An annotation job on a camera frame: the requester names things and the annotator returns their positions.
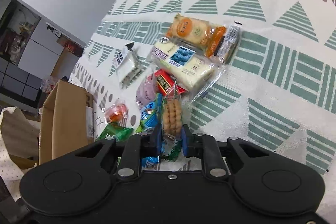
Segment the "blue snack packet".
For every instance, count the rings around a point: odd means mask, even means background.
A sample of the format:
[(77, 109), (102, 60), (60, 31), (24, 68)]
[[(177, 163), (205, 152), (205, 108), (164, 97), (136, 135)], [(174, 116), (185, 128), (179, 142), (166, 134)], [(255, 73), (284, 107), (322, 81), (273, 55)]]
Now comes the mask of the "blue snack packet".
[(157, 93), (155, 99), (142, 108), (137, 132), (155, 128), (159, 124), (161, 121), (162, 99), (162, 94)]
[(152, 169), (159, 164), (159, 157), (144, 157), (141, 164), (143, 168)]

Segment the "green snack packet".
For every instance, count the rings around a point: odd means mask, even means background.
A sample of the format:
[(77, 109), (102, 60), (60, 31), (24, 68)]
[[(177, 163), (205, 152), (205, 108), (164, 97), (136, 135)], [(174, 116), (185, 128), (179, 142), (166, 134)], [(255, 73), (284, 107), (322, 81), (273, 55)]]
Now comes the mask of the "green snack packet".
[(116, 141), (126, 141), (133, 130), (133, 128), (119, 126), (118, 123), (109, 123), (96, 140), (113, 137)]

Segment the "green-wrapped biscuit packet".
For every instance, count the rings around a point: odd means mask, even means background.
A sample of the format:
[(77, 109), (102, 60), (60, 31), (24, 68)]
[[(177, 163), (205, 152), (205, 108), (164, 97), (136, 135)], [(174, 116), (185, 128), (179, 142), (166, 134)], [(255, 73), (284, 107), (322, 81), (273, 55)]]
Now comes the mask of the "green-wrapped biscuit packet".
[(181, 93), (174, 83), (162, 101), (162, 159), (176, 161), (182, 150)]

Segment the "white bread packet blue label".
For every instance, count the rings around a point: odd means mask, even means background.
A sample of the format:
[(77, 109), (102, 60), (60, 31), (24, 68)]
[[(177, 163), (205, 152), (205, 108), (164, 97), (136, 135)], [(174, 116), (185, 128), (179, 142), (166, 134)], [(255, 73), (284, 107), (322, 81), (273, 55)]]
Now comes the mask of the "white bread packet blue label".
[(160, 37), (147, 59), (173, 75), (189, 92), (190, 101), (203, 98), (226, 71), (226, 66), (205, 57), (201, 50), (177, 39)]

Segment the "orange pink snack packet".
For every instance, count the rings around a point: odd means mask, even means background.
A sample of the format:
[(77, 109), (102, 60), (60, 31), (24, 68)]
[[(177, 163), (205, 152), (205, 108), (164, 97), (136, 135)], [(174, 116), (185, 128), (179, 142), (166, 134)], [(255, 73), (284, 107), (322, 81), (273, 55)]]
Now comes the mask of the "orange pink snack packet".
[(117, 102), (104, 109), (104, 117), (107, 123), (118, 123), (127, 118), (127, 106), (124, 102)]

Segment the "purple round snack packet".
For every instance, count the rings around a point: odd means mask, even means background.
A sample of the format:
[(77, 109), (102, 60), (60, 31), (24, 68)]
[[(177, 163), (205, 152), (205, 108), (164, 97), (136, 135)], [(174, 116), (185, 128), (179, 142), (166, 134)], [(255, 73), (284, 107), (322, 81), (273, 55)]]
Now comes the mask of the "purple round snack packet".
[(138, 108), (141, 110), (147, 104), (154, 101), (156, 93), (157, 78), (155, 77), (155, 74), (152, 73), (143, 79), (136, 91), (135, 102)]

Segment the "red chocolate snack packet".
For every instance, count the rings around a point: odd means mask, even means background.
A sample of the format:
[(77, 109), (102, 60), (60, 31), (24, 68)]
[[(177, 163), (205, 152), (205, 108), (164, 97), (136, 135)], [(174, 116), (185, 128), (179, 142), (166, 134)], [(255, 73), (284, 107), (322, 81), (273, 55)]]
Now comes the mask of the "red chocolate snack packet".
[(169, 94), (183, 94), (187, 92), (186, 89), (179, 86), (171, 75), (163, 69), (155, 71), (154, 75), (157, 80), (158, 91), (163, 97), (168, 96)]

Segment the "silver black-label snack packet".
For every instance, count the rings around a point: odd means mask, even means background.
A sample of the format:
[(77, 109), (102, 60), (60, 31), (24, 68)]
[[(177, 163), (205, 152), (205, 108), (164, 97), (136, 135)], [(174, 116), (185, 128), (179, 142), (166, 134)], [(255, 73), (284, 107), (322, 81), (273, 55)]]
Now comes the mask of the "silver black-label snack packet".
[(122, 50), (114, 53), (113, 66), (122, 89), (128, 87), (142, 69), (142, 64), (133, 48), (134, 42), (128, 43)]

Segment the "brown cardboard box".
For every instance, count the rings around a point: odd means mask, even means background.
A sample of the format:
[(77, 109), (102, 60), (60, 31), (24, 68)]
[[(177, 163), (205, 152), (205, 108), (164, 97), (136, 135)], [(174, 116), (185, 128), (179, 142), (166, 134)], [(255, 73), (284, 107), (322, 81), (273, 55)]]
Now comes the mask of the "brown cardboard box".
[(59, 80), (42, 106), (39, 164), (94, 141), (92, 94)]

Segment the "patterned white green bedspread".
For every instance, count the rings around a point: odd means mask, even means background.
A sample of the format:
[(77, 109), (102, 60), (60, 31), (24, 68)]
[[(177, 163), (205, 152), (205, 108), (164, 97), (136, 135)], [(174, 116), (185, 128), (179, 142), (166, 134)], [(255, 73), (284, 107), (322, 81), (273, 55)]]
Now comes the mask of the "patterned white green bedspread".
[[(313, 168), (326, 185), (317, 212), (335, 223), (335, 0), (114, 0), (70, 76), (93, 96), (94, 134), (118, 99), (122, 125), (138, 128), (136, 91), (159, 69), (147, 56), (178, 13), (227, 28), (209, 58), (226, 71), (203, 98), (181, 96), (183, 123)], [(132, 42), (142, 69), (122, 89), (114, 53)]]

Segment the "orange cracker packet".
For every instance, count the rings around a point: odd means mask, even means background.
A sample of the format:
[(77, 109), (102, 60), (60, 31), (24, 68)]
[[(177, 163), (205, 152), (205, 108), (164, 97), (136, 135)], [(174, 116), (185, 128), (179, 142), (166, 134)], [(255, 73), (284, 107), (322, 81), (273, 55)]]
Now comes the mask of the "orange cracker packet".
[(227, 28), (209, 21), (182, 16), (178, 13), (166, 36), (202, 50), (205, 57), (214, 55)]

